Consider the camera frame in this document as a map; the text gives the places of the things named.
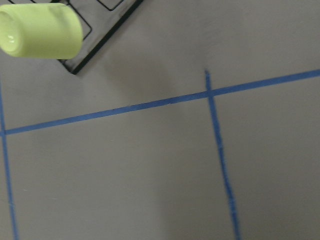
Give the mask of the yellow plastic cup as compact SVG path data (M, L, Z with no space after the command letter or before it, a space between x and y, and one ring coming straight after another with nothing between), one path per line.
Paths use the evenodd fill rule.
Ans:
M82 45L79 17L63 3L0 7L0 48L12 57L69 60Z

